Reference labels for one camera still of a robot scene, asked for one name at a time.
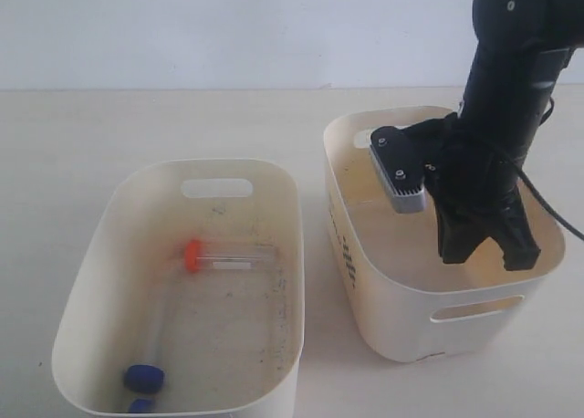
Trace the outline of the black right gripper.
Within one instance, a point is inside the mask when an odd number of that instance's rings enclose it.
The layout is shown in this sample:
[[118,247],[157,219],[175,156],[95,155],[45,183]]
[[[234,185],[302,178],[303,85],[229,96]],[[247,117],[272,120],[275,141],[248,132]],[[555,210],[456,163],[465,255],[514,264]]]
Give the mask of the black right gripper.
[[463,264],[490,235],[505,270],[533,269],[541,250],[503,151],[455,113],[416,123],[405,134],[422,159],[443,262]]

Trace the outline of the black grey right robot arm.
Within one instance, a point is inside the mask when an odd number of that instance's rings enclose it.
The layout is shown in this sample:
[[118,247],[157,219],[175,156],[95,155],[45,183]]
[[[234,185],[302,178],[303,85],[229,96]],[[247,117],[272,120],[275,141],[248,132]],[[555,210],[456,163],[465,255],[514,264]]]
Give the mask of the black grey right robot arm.
[[476,51],[457,113],[407,128],[437,218],[437,250],[462,264],[495,241],[509,271],[540,249],[519,189],[561,72],[583,46],[583,0],[473,0]]

